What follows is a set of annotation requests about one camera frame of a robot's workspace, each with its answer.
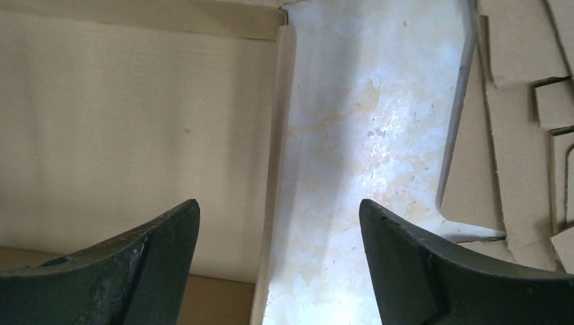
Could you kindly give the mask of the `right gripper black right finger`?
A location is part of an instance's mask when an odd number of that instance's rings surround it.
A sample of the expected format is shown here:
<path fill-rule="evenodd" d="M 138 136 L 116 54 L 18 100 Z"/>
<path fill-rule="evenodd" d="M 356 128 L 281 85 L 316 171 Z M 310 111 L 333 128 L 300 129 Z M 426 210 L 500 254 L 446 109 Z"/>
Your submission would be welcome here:
<path fill-rule="evenodd" d="M 488 257 L 370 199 L 359 222 L 383 324 L 572 324 L 573 277 Z"/>

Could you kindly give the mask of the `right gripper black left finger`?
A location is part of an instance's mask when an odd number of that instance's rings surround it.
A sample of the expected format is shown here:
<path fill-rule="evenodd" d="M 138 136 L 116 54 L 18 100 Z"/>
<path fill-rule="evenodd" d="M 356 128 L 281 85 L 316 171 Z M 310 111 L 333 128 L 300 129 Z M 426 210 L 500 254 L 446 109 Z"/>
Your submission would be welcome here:
<path fill-rule="evenodd" d="M 2 324 L 175 324 L 200 228 L 187 200 L 38 266 L 1 271 Z"/>

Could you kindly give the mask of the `brown cardboard box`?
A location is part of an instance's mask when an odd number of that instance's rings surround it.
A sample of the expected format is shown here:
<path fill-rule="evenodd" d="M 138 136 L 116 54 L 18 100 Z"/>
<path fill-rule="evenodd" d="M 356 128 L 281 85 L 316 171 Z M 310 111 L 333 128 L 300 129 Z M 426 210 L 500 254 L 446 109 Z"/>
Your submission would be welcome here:
<path fill-rule="evenodd" d="M 249 324 L 291 45 L 274 1 L 2 1 L 1 271 L 192 199 L 175 324 Z"/>

